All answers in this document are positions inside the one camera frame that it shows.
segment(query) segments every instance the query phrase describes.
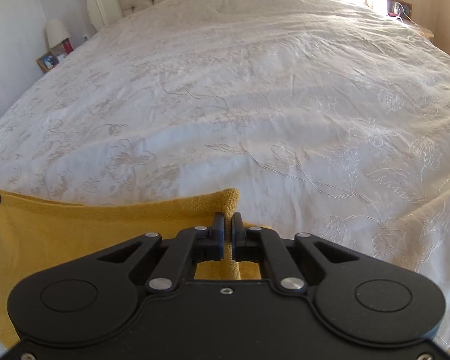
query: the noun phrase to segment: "metal pin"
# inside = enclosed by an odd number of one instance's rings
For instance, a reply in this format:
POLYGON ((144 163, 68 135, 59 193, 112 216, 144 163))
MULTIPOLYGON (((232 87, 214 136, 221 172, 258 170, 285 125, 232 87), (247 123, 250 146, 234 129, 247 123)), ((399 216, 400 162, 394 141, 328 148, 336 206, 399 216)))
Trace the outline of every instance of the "metal pin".
POLYGON ((225 287, 220 290, 220 293, 224 295, 231 295, 233 294, 233 290, 231 288, 225 287))
POLYGON ((280 285, 287 290, 301 290, 305 286, 305 282, 297 277, 286 277, 280 282, 280 285))
POLYGON ((170 279, 167 279, 165 277, 156 277, 148 282, 148 285, 150 288, 153 288, 157 291, 165 291, 169 290, 173 283, 170 279))

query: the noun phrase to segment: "yellow garment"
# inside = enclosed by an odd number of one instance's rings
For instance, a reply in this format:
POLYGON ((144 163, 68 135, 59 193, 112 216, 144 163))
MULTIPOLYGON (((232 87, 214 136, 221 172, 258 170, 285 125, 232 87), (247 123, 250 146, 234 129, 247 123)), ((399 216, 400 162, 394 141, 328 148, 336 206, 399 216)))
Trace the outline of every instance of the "yellow garment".
MULTIPOLYGON (((6 347, 19 340, 8 318, 7 299, 20 280, 146 232, 157 232, 168 239, 184 228, 209 226, 216 212, 225 215, 229 226, 239 201, 237 190, 100 207, 50 202, 4 191, 0 195, 0 341, 6 347)), ((260 277, 257 264, 241 263, 240 269, 242 278, 260 277)), ((225 260, 199 264, 195 277, 240 279, 239 265, 231 260, 230 245, 225 260)))

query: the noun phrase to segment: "lampshade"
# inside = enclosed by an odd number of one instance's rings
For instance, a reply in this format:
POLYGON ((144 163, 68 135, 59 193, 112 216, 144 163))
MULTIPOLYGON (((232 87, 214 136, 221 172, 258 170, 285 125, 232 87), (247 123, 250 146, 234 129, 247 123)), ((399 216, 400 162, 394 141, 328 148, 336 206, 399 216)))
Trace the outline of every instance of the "lampshade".
POLYGON ((48 38, 48 45, 52 49, 65 39, 70 38, 70 33, 60 19, 52 19, 46 24, 46 36, 48 38))

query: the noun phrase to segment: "bedspread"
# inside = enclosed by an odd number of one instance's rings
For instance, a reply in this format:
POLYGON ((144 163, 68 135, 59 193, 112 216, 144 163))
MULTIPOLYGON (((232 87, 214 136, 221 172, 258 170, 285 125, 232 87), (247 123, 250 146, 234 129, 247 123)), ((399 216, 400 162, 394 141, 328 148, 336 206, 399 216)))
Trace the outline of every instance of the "bedspread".
POLYGON ((241 191, 444 291, 450 57, 337 0, 166 0, 105 28, 0 120, 0 188, 123 204, 241 191))

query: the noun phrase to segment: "wooden picture frame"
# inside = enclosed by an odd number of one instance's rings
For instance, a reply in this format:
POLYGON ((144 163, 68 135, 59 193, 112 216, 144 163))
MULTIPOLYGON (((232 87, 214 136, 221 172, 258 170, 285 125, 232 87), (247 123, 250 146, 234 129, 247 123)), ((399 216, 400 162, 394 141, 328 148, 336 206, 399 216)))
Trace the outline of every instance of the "wooden picture frame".
POLYGON ((59 59, 51 51, 47 51, 40 58, 37 59, 37 64, 38 66, 40 66, 43 73, 48 73, 59 63, 60 63, 59 59))
POLYGON ((400 16, 404 20, 411 20, 413 13, 413 5, 402 0, 388 0, 388 14, 392 17, 400 16), (399 14, 396 15, 395 3, 399 3, 402 6, 398 6, 399 14))

